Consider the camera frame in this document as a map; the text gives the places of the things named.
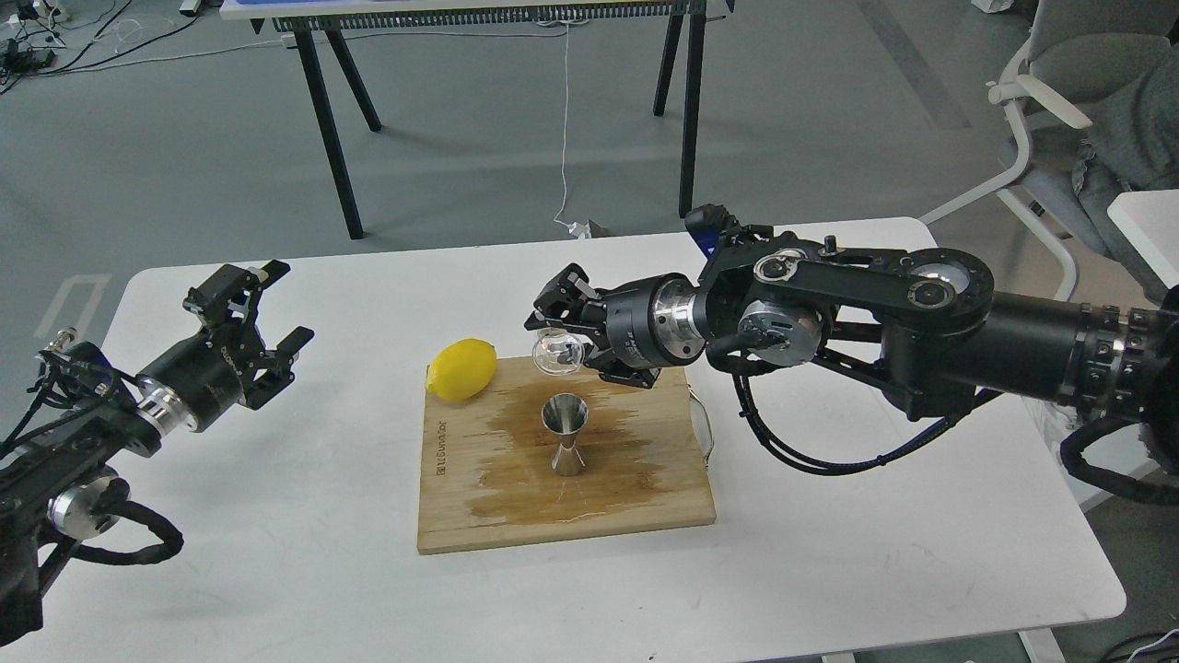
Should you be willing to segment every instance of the black table leg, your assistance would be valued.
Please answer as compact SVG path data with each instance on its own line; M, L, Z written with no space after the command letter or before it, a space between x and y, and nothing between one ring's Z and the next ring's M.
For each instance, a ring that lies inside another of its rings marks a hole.
M353 183L348 177L348 165L344 163L344 150L340 146L336 123L331 118L328 87L323 84L323 72L320 70L320 58L315 53L315 41L311 39L311 33L295 31L295 46L298 47L298 57L303 61L303 74L307 77L307 88L311 92L315 117L320 120L323 149L328 152L331 177L336 180L336 192L340 195L340 206L344 211L348 237L360 239L364 236L364 228L361 225L361 215L356 210L356 196L353 193Z
M676 51L679 48L679 33L683 32L684 15L674 14L667 20L667 38L664 40L664 59L659 64L659 81L656 84L656 117L663 117L667 106L667 88L671 87L671 71L676 66Z
M687 24L687 93L684 98L684 153L679 166L679 217L692 209L696 178L696 127L700 120L700 73L704 68L704 24L707 18L692 14Z
M348 50L348 44L344 42L344 38L340 34L338 29L328 29L324 32L328 34L328 42L331 44L331 50L336 52L336 59L340 60L340 68L344 70L344 78L348 79L348 86L353 88L356 103L360 104L361 112L364 113L364 122L368 123L370 130L381 131L381 120L376 117L376 109L373 107L373 100L369 99L368 90L364 88L361 73L356 71L356 63Z

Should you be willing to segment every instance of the table leg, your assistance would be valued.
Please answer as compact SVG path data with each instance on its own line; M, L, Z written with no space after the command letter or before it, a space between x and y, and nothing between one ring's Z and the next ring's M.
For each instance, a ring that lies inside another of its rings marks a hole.
M315 41L311 39L311 33L295 31L295 46L298 48L299 60L303 61L303 74L307 77L307 88L311 92L315 117L320 120L323 149L328 152L331 177L336 180L336 193L340 195L340 206L344 211L348 237L360 239L364 236L364 228L361 225L361 215L356 210L356 196L353 193L353 183L348 177L344 150L340 146L340 134L336 133L336 122L331 117L328 87L323 84L323 72L320 70L320 58L315 53Z
M360 104L361 112L364 113L364 122L368 123L371 131L381 131L381 120L376 117L373 99L369 99L368 90L364 88L364 81L361 80L361 73L356 71L356 63L353 60L353 53L348 50L348 44L344 42L344 37L340 34L338 29L328 29L324 32L328 34L328 42L331 44L331 50L336 52L336 59L340 60L340 68L344 70L344 78L348 79L348 86L353 88L356 103Z
M1065 654L1060 651L1052 629L1020 631L1020 641L1032 663L1065 663Z
M684 152L679 166L679 217L692 209L696 178L696 127L700 119L700 73L704 68L704 24L707 18L692 14L687 24L687 93L684 98Z
M667 106L667 88L671 87L671 72L676 66L676 51L679 48L679 33L683 32L683 14L674 14L667 21L664 59L659 63L659 81L656 84L656 105L652 111L656 117L663 117L664 109Z

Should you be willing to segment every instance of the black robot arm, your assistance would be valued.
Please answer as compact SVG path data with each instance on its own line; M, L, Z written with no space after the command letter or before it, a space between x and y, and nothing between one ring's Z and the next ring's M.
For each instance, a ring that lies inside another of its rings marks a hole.
M779 460L849 474L911 453L999 393L1075 407L1085 428L1062 446L1078 478L1132 499L1171 503L1168 488L1085 464L1081 451L1115 424L1147 424L1147 446L1179 470L1175 412L1179 290L1160 310L1071 304L994 290L979 258L953 249L842 248L769 227L744 227L723 206L685 218L707 258L698 285L679 274L595 289L577 264L538 296L527 329L585 334L586 366L604 380L650 387L660 367L705 355L733 375L742 415ZM839 319L844 307L876 322ZM862 361L829 346L880 346ZM805 457L773 435L750 378L812 362L880 389L910 420L941 418L909 444L862 464Z
M156 564L180 551L180 532L127 499L127 483L106 462L124 449L151 457L174 428L204 431L235 402L257 409L295 379L291 365L312 332L298 327L268 350L255 327L262 291L286 271L277 261L262 269L223 265L184 300L200 321L197 334L134 379L92 343L67 347L72 330L39 353L33 405L0 444L0 646L41 628L41 599L70 559ZM66 412L22 432L41 406ZM81 544L119 518L145 525L160 543L136 552Z

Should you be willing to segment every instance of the chair armrest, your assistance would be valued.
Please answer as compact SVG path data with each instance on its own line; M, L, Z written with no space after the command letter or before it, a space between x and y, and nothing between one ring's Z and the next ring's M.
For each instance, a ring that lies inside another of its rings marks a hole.
M1014 81L993 85L987 93L987 99L992 104L1001 104L1010 99L1030 97L1046 111L1060 118L1060 122L1073 129L1088 129L1093 126L1093 120L1088 118L1072 101L1065 99L1059 92L1048 86L1047 83L1029 74L1021 73Z

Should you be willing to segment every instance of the cutting board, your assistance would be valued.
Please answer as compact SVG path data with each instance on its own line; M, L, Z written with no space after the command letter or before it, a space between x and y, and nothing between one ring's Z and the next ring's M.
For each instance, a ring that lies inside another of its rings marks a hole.
M540 408L562 392L590 407L578 436L586 468L559 477L556 438ZM597 372L551 376L532 357L499 360L479 395L426 394L417 551L536 544L716 521L692 431L683 368L653 389L604 382Z

